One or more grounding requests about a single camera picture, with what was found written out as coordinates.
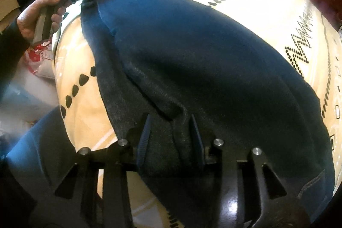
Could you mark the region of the dark sleeved left forearm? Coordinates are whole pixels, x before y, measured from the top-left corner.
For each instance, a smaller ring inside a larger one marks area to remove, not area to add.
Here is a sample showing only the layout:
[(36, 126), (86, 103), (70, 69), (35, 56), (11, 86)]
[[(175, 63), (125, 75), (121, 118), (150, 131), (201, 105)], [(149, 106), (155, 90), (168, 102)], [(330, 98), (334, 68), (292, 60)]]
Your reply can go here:
[(13, 21), (8, 27), (1, 32), (0, 43), (0, 89), (1, 97), (6, 91), (8, 84), (13, 78), (16, 67), (21, 56), (29, 47), (29, 42), (23, 38), (17, 21)]

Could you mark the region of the person left hand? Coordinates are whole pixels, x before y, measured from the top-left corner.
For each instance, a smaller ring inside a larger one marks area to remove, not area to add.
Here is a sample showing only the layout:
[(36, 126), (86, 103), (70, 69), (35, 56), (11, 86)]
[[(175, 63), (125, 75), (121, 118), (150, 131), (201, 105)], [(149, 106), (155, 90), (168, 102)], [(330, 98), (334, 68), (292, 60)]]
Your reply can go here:
[(43, 8), (48, 6), (58, 7), (58, 10), (51, 16), (52, 32), (55, 33), (63, 20), (66, 8), (71, 5), (69, 0), (36, 0), (26, 7), (17, 17), (17, 25), (21, 35), (28, 42), (34, 39), (35, 28)]

